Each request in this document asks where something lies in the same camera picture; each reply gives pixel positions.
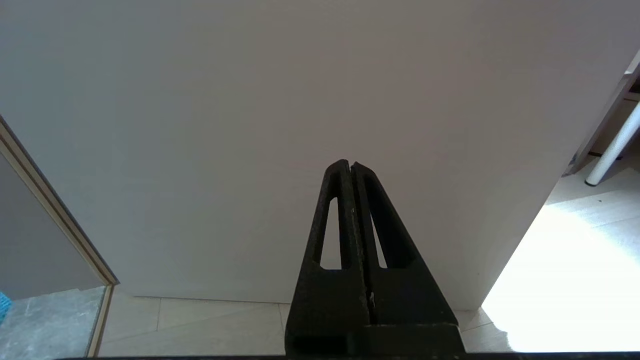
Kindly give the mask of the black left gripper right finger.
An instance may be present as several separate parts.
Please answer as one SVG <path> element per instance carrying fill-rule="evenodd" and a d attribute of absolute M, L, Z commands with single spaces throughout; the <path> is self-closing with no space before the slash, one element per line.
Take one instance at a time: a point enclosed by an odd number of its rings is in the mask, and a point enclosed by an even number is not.
<path fill-rule="evenodd" d="M 457 318 L 379 178 L 359 162 L 350 170 L 369 314 L 361 332 L 365 353 L 464 353 Z"/>

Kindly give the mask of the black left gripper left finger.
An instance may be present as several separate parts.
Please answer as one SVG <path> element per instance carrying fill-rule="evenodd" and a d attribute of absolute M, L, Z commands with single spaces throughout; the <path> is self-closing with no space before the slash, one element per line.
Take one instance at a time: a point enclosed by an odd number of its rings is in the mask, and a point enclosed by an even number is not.
<path fill-rule="evenodd" d="M 340 269 L 321 265 L 330 203 L 336 200 Z M 362 241 L 349 162 L 327 167 L 285 327 L 291 358 L 351 358 L 363 353 L 370 324 Z"/>

